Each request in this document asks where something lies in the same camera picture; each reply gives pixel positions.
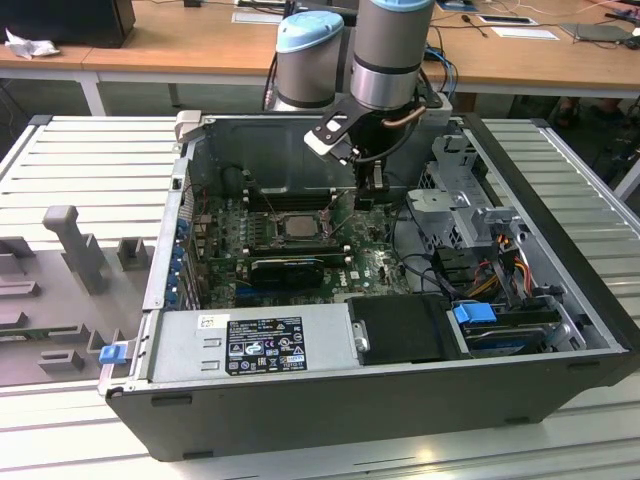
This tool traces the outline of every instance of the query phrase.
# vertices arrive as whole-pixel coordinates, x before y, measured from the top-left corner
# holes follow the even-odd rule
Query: motherboard
[[[297,204],[302,209],[289,209]],[[409,293],[390,244],[394,212],[353,209],[351,192],[303,201],[201,200],[194,218],[203,308],[344,302]]]

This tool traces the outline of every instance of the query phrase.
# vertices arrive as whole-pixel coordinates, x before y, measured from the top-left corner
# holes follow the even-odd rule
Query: white tissue
[[[33,57],[60,53],[60,50],[56,50],[56,46],[49,40],[27,40],[13,35],[9,30],[5,29],[5,32],[7,33],[7,41],[4,42],[4,46],[9,47],[9,50],[19,57],[31,60]]]

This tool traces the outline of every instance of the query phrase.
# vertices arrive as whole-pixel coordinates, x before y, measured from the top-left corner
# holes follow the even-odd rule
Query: computer tower
[[[133,29],[131,0],[4,0],[0,2],[1,35],[5,28],[29,40],[119,48]]]

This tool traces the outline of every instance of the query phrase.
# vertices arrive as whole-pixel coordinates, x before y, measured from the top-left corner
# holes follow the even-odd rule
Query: power supply label
[[[307,369],[301,317],[233,320],[227,323],[225,370],[229,375]]]

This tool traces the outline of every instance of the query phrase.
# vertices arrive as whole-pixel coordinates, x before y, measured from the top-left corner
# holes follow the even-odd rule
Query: floor
[[[89,115],[80,86],[75,82],[8,80],[4,82],[10,97],[0,94],[0,102],[15,100],[18,109],[11,114],[6,105],[0,105],[0,158],[8,151],[13,138],[17,138],[35,114]],[[178,87],[182,109],[199,109],[208,113],[250,113],[260,109],[262,87],[229,85],[180,85]],[[105,83],[100,85],[105,104],[113,115],[173,115],[169,90],[163,84]],[[479,95],[476,112],[484,118],[546,118],[552,112],[557,98]],[[603,175],[611,165],[612,153],[607,146],[619,137],[619,129],[603,124],[589,111],[597,100],[582,101],[581,122],[572,130],[558,130],[565,141],[595,171]],[[623,111],[631,102],[621,105]],[[621,175],[612,182],[615,185]],[[629,199],[630,206],[640,212],[640,192]]]

